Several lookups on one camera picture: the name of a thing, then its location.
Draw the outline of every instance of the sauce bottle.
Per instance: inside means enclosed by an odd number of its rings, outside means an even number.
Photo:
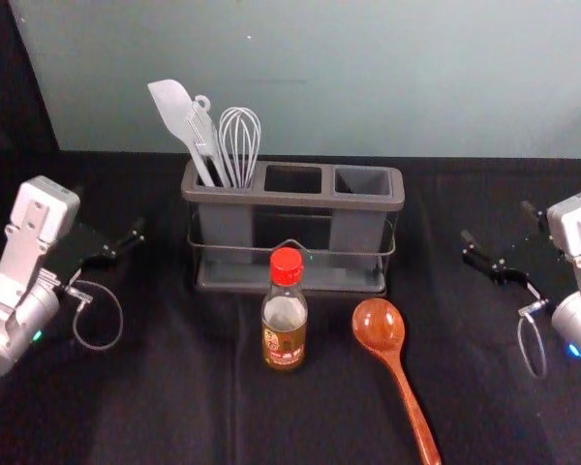
[[[303,261],[297,249],[282,247],[270,259],[271,286],[262,303],[262,354],[271,368],[288,371],[305,357],[308,306],[299,283]]]

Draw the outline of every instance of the wooden ladle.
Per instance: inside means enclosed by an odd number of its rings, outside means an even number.
[[[441,465],[435,440],[400,362],[400,351],[405,341],[405,323],[398,309],[382,298],[364,300],[352,314],[352,332],[368,352],[387,365],[396,380],[422,463]]]

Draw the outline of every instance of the red bottle cap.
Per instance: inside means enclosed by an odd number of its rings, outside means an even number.
[[[271,281],[278,286],[292,286],[301,280],[303,260],[297,249],[282,247],[271,254]]]

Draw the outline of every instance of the black tablecloth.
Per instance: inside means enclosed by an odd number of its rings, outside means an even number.
[[[261,361],[261,297],[190,288],[185,162],[0,154],[0,254],[16,188],[40,172],[83,183],[79,219],[105,233],[147,218],[145,246],[88,276],[125,308],[120,345],[83,350],[66,305],[0,380],[0,463],[418,463],[396,387],[352,338],[355,300],[309,299],[306,362],[281,375]],[[549,375],[528,375],[516,345],[516,309],[528,296],[463,265],[459,238],[469,228],[483,245],[506,247],[527,228],[518,202],[579,192],[581,162],[360,162],[405,176],[389,298],[406,320],[404,365],[443,462],[581,464],[581,363],[540,318]],[[94,312],[105,311],[111,319],[99,296]]]

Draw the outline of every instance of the white wall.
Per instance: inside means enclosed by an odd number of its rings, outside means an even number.
[[[12,6],[62,149],[184,151],[146,89],[174,78],[261,153],[581,158],[581,0]]]

